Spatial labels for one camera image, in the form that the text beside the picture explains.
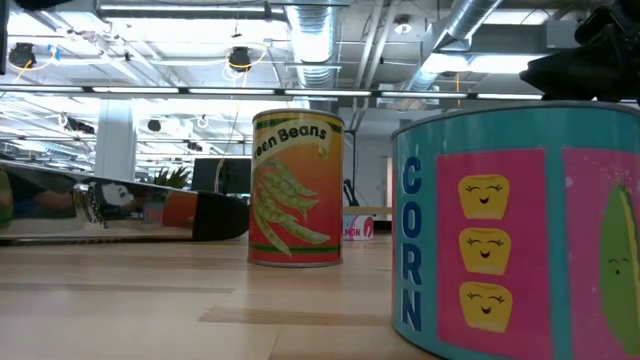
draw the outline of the can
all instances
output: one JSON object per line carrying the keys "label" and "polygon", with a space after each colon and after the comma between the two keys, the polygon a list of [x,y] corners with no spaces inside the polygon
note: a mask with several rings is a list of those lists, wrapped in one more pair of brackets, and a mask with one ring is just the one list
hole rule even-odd
{"label": "can", "polygon": [[398,333],[446,359],[639,356],[638,133],[637,109],[572,101],[395,132]]}
{"label": "can", "polygon": [[336,115],[312,110],[270,110],[254,117],[250,262],[342,262],[343,125]]}

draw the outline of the computer monitor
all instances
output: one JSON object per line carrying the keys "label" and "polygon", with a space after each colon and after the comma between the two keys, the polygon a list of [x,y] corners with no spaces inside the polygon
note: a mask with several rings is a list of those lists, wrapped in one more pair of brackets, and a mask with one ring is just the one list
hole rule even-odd
{"label": "computer monitor", "polygon": [[[221,159],[196,159],[191,190],[215,190],[215,176]],[[218,192],[249,194],[251,192],[251,159],[224,159],[220,169]]]}

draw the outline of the teal can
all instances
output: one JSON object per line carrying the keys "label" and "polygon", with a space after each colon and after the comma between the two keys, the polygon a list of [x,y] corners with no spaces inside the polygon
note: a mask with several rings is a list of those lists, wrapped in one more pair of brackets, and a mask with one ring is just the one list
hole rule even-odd
{"label": "teal can", "polygon": [[392,141],[401,336],[447,359],[640,357],[640,111],[457,111]]}

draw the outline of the table surface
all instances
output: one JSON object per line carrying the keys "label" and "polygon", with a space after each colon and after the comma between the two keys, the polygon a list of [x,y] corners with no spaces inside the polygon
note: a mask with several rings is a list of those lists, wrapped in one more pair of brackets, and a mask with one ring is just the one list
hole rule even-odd
{"label": "table surface", "polygon": [[3,360],[434,359],[391,327],[391,241],[344,264],[247,264],[217,243],[0,247]]}

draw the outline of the ceiling duct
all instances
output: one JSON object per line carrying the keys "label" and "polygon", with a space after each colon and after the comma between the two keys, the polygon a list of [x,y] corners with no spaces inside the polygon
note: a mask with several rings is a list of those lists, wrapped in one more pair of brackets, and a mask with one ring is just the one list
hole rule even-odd
{"label": "ceiling duct", "polygon": [[412,79],[405,83],[403,90],[429,90],[438,77],[438,72],[431,72],[428,66],[427,60],[431,53],[442,46],[469,40],[501,2],[502,0],[456,0],[448,17],[429,26],[423,40],[424,63]]}
{"label": "ceiling duct", "polygon": [[[310,65],[330,63],[335,54],[336,10],[331,6],[288,6],[291,39],[295,60]],[[336,69],[322,66],[300,66],[300,86],[305,89],[333,88]],[[316,109],[330,110],[330,103],[311,101]]]}

